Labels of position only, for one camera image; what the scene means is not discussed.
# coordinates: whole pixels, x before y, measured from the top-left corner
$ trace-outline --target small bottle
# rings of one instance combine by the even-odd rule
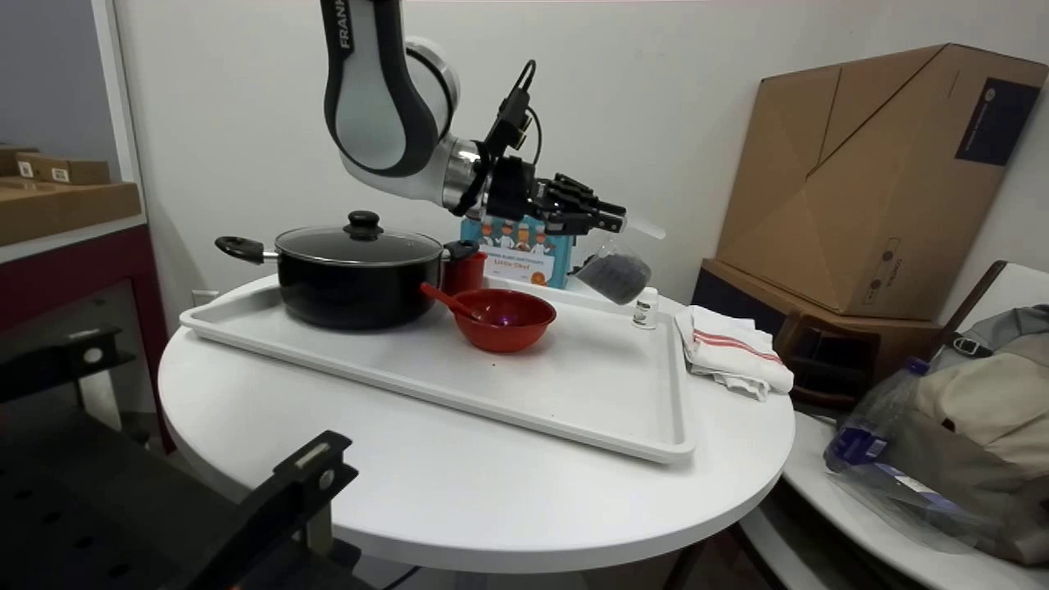
[[[928,373],[928,360],[910,358],[903,369],[895,369],[891,376],[874,384],[856,402],[856,409],[838,422],[836,435],[830,440],[830,446],[823,454],[823,463],[832,473],[878,463],[887,440],[891,440],[887,433],[891,433],[891,422],[897,416],[903,401],[907,401],[917,390],[925,373]]]
[[[655,327],[655,316],[658,316],[658,291],[655,287],[644,287],[636,297],[633,297],[633,324],[639,327]]]

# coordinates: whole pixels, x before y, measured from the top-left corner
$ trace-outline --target round white table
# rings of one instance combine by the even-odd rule
[[[161,402],[188,463],[241,493],[315,433],[350,435],[348,463],[360,475],[332,518],[333,538],[363,553],[465,573],[556,573],[689,548],[744,518],[779,480],[789,401],[751,401],[685,368],[681,380],[695,444],[681,469],[277,365],[188,327],[165,350]]]

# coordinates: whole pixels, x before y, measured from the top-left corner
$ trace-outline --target cardboard box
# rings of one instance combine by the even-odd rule
[[[37,152],[27,143],[0,143],[0,177],[20,177],[20,154]]]
[[[0,177],[0,245],[133,216],[133,184],[37,184]]]
[[[109,184],[109,163],[23,152],[20,154],[20,177],[44,179],[44,184]]]
[[[501,219],[468,214],[458,223],[458,235],[479,242],[484,253],[484,275],[532,282],[532,286],[567,286],[573,235],[549,235],[534,216]]]
[[[936,321],[830,316],[717,259],[701,262],[692,301],[721,316],[753,319],[757,327],[774,333],[776,353],[799,384],[803,376],[836,380],[851,396],[897,369],[907,358],[936,353],[943,342],[943,327]]]
[[[937,319],[1042,81],[972,46],[765,79],[717,259],[836,316]]]

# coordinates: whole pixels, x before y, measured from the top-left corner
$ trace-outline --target cable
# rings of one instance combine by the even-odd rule
[[[514,90],[526,90],[526,91],[529,91],[529,90],[532,90],[532,79],[534,79],[534,60],[529,60],[529,63],[526,63],[526,68],[522,68],[522,77],[517,77]]]
[[[395,586],[414,580],[414,573],[420,573],[420,567],[411,567],[404,577],[391,580],[385,590],[395,590]]]
[[[539,118],[539,112],[529,104],[529,118],[534,120],[534,159],[532,166],[539,163],[539,159],[543,154],[543,120]]]

